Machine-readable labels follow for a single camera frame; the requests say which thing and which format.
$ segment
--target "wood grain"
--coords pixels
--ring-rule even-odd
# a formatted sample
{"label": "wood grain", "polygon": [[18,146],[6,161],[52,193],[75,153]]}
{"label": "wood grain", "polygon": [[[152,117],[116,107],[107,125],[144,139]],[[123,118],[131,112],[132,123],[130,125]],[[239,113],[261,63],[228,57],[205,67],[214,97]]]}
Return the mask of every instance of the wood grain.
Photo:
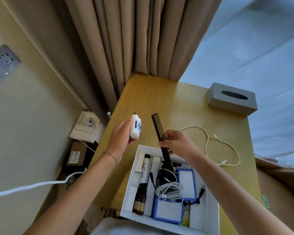
{"label": "wood grain", "polygon": [[[159,113],[164,130],[181,129],[191,125],[203,127],[208,132],[209,138],[211,137],[207,153],[214,162],[219,163],[227,159],[230,164],[235,164],[238,158],[229,146],[214,140],[212,134],[234,146],[241,156],[241,163],[239,166],[223,167],[223,169],[253,197],[261,201],[248,118],[245,115],[208,106],[207,90],[161,77],[132,73],[91,164],[106,149],[114,126],[123,119],[130,118],[134,111],[142,120],[143,132],[138,142],[127,147],[122,161],[111,173],[94,203],[121,210],[137,145],[159,147],[151,119],[154,113]],[[189,128],[184,132],[196,146],[204,150],[206,136],[203,131]],[[220,229],[221,234],[236,234],[222,209],[220,209]]]}

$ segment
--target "box label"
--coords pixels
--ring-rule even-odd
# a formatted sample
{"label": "box label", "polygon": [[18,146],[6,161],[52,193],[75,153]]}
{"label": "box label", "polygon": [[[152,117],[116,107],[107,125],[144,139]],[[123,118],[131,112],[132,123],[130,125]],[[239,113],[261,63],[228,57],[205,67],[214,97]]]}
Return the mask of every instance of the box label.
{"label": "box label", "polygon": [[80,153],[81,152],[71,152],[71,157],[70,157],[70,160],[69,160],[69,164],[78,163],[78,160],[80,158]]}

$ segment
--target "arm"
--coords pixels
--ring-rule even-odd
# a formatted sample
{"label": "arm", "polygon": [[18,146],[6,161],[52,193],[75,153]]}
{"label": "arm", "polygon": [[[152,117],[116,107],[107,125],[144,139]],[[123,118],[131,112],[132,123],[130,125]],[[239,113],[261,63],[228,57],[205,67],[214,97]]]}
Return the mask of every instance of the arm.
{"label": "arm", "polygon": [[[134,120],[122,121],[112,131],[107,152],[118,161],[127,144],[133,144],[129,131]],[[117,165],[116,160],[103,153],[102,156],[60,197],[24,235],[74,234],[87,209],[101,190],[111,171]]]}
{"label": "arm", "polygon": [[168,130],[161,147],[170,148],[195,167],[239,234],[294,235],[254,197],[210,160],[181,131]]}

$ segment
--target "wall socket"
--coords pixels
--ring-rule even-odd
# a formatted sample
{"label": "wall socket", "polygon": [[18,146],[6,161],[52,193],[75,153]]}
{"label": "wall socket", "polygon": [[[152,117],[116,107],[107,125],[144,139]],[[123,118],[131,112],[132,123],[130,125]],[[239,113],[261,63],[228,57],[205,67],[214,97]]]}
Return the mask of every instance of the wall socket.
{"label": "wall socket", "polygon": [[0,47],[0,80],[7,77],[21,60],[6,45]]}

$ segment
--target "bracelet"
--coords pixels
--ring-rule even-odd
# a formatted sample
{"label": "bracelet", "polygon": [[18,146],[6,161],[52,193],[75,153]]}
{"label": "bracelet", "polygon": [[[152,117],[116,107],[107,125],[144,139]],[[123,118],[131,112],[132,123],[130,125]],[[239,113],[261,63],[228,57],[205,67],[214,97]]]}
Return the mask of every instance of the bracelet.
{"label": "bracelet", "polygon": [[110,155],[111,157],[113,157],[114,160],[117,162],[117,164],[119,164],[118,160],[111,153],[108,153],[107,151],[104,151],[103,153],[106,153],[106,154]]}

